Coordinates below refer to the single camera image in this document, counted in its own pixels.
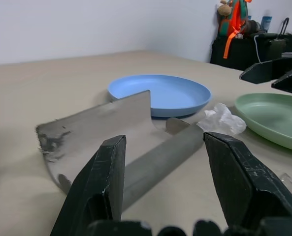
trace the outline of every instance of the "crumpled plastic bag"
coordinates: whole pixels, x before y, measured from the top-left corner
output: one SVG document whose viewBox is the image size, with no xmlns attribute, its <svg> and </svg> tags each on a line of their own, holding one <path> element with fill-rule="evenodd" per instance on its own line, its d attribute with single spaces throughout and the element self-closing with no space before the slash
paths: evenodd
<svg viewBox="0 0 292 236">
<path fill-rule="evenodd" d="M 234 116 L 225 104 L 217 103 L 213 110 L 204 112 L 205 118 L 199 121 L 197 125 L 205 132 L 236 135 L 246 129 L 244 120 Z"/>
</svg>

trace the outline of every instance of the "table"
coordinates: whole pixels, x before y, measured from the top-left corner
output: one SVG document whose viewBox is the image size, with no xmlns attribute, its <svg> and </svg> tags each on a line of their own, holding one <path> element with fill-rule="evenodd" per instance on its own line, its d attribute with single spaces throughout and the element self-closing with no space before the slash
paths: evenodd
<svg viewBox="0 0 292 236">
<path fill-rule="evenodd" d="M 206 109 L 252 92 L 283 93 L 270 83 L 239 80 L 241 71 L 153 52 L 59 59 L 0 66 L 0 236 L 49 235 L 64 203 L 64 193 L 49 177 L 35 127 L 102 104 L 108 84 L 131 74 L 158 73 L 206 85 L 213 94 Z M 187 122 L 198 121 L 200 114 Z M 246 130 L 238 136 L 278 176 L 292 177 L 292 151 Z M 198 219 L 226 228 L 213 186 L 206 148 L 189 158 L 126 210 L 123 220 L 144 220 L 156 234 L 176 225 L 188 235 Z"/>
</svg>

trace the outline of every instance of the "green plate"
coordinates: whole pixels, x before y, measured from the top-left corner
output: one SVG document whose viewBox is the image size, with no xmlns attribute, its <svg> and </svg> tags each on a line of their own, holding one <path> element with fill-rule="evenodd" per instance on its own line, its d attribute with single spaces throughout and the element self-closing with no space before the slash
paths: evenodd
<svg viewBox="0 0 292 236">
<path fill-rule="evenodd" d="M 239 97 L 235 106 L 250 129 L 292 149 L 292 96 L 251 93 Z"/>
</svg>

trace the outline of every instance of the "white wall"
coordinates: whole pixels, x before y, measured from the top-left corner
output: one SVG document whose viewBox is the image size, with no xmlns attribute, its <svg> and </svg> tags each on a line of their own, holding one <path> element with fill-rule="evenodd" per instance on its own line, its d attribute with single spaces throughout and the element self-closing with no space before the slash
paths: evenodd
<svg viewBox="0 0 292 236">
<path fill-rule="evenodd" d="M 0 0 L 0 64 L 156 50 L 209 61 L 219 0 Z M 292 21 L 292 0 L 253 0 L 254 20 L 271 8 L 271 32 Z"/>
</svg>

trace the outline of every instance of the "white cable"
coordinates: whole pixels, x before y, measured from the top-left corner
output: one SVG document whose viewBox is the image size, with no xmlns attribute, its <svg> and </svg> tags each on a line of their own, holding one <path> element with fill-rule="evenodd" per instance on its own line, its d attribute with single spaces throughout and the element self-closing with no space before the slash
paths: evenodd
<svg viewBox="0 0 292 236">
<path fill-rule="evenodd" d="M 260 56 L 259 56 L 259 50 L 258 50 L 258 43 L 256 42 L 256 38 L 258 37 L 258 35 L 255 35 L 254 36 L 254 42 L 255 42 L 255 48 L 256 48 L 256 54 L 258 56 L 258 59 L 259 59 L 259 63 L 262 63 L 261 60 L 260 60 Z"/>
</svg>

